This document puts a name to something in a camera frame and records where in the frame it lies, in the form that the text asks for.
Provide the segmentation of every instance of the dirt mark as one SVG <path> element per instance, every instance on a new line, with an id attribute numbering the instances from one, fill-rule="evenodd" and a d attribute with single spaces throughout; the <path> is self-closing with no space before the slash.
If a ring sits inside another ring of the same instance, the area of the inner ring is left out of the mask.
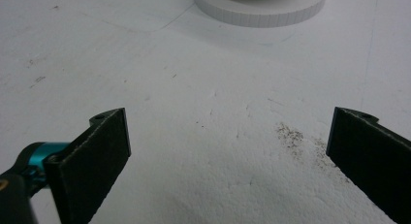
<path id="1" fill-rule="evenodd" d="M 290 151 L 293 158 L 300 161 L 302 156 L 302 149 L 300 148 L 303 140 L 302 132 L 288 127 L 283 122 L 279 124 L 276 132 L 278 134 L 278 139 L 284 146 L 286 146 L 287 150 Z"/>
<path id="2" fill-rule="evenodd" d="M 341 184 L 350 183 L 350 179 L 327 156 L 327 143 L 322 139 L 314 139 L 313 142 L 315 144 L 315 167 L 321 169 L 329 177 L 337 178 Z"/>

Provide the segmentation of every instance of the white tape roll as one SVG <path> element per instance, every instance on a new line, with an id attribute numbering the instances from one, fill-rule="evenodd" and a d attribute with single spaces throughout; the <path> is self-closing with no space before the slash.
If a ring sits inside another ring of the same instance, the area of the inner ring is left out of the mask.
<path id="1" fill-rule="evenodd" d="M 281 27 L 318 14 L 326 0 L 195 0 L 207 15 L 245 27 Z"/>

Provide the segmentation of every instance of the black textured pad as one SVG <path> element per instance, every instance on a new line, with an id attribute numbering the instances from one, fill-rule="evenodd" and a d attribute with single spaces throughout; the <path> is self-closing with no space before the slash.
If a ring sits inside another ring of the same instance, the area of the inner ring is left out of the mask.
<path id="1" fill-rule="evenodd" d="M 131 155 L 124 109 L 90 119 L 91 127 L 45 161 L 63 224 L 88 223 Z"/>
<path id="2" fill-rule="evenodd" d="M 411 223 L 411 142 L 363 112 L 335 108 L 327 154 L 397 223 Z"/>

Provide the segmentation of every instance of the white surface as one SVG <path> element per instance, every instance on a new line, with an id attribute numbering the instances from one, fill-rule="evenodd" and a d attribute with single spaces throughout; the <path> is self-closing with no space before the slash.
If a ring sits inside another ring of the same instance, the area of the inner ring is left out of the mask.
<path id="1" fill-rule="evenodd" d="M 0 0 L 0 171 L 125 107 L 133 155 L 92 223 L 392 223 L 324 146 L 335 106 L 411 138 L 410 1 L 252 29 L 193 0 Z"/>
<path id="2" fill-rule="evenodd" d="M 194 0 L 207 15 L 244 27 L 282 27 L 317 15 L 326 0 Z"/>

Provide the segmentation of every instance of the white round object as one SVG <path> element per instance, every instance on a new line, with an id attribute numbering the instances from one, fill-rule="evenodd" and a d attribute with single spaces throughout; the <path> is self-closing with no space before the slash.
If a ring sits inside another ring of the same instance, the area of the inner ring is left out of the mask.
<path id="1" fill-rule="evenodd" d="M 195 0 L 207 15 L 245 27 L 281 27 L 318 14 L 326 0 Z"/>

